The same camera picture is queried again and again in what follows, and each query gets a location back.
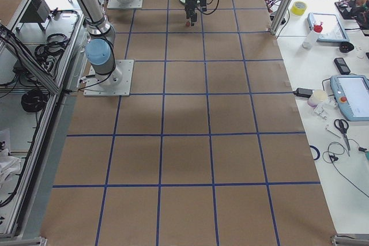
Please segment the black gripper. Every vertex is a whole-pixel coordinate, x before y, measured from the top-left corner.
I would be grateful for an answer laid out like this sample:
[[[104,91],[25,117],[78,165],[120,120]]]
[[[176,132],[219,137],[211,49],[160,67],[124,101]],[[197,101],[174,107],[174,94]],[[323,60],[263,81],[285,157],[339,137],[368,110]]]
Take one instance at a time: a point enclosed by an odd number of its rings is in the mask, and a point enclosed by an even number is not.
[[[199,0],[199,4],[202,12],[207,11],[207,0]],[[185,0],[184,9],[187,16],[190,16],[190,24],[194,25],[197,22],[197,0]]]

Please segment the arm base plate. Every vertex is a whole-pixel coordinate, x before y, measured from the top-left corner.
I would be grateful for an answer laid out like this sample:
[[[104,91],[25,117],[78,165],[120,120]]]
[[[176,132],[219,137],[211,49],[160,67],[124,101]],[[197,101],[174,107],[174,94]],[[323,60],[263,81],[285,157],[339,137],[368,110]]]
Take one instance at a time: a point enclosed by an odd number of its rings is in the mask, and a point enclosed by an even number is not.
[[[108,78],[96,75],[95,70],[90,66],[89,74],[95,76],[87,79],[87,88],[84,89],[85,97],[130,96],[134,61],[116,60],[115,64],[115,70]]]
[[[141,9],[143,0],[109,0],[107,9],[110,10],[132,10]]]

